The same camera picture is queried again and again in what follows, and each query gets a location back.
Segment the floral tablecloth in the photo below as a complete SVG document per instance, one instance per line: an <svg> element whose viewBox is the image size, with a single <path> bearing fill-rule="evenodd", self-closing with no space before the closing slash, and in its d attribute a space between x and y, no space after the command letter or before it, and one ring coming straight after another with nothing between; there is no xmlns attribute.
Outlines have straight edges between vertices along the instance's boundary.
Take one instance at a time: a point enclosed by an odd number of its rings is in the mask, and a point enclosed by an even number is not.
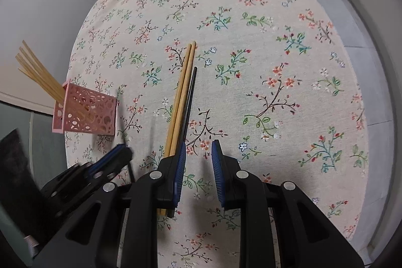
<svg viewBox="0 0 402 268"><path fill-rule="evenodd" d="M98 161L121 138L136 177L165 153L187 45L197 77L187 160L173 218L157 220L160 267L238 267L240 212L217 198L212 143L261 181L293 181L351 241L367 185L361 91L316 0L97 0L67 79L115 96L114 137L65 134L69 165Z"/></svg>

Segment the pink perforated utensil holder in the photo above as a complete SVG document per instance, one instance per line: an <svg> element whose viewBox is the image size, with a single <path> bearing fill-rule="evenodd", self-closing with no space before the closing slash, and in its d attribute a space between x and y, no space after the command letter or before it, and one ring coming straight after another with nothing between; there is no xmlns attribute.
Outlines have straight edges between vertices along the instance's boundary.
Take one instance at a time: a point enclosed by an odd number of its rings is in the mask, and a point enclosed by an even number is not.
<svg viewBox="0 0 402 268"><path fill-rule="evenodd" d="M63 84L63 88L65 98L54 106L52 132L115 134L116 97L76 85L70 80Z"/></svg>

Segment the black chopstick on table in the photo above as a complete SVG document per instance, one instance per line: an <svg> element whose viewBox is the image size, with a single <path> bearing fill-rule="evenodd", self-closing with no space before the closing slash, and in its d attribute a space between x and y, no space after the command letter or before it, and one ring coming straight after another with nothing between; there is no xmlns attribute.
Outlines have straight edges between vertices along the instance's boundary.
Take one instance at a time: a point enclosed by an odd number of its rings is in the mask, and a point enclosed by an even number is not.
<svg viewBox="0 0 402 268"><path fill-rule="evenodd" d="M191 104L192 104L193 92L194 92L194 88L195 88L196 76L197 76L197 67L194 67L193 71L192 71L192 75L191 75L189 89L187 92L185 112L184 112L184 116L183 116L183 122L181 125L181 134L180 134L180 139L179 139L179 145L182 145L183 143L185 143L185 140L186 140L187 127L188 127L189 117L190 117L190 113L191 113Z"/></svg>

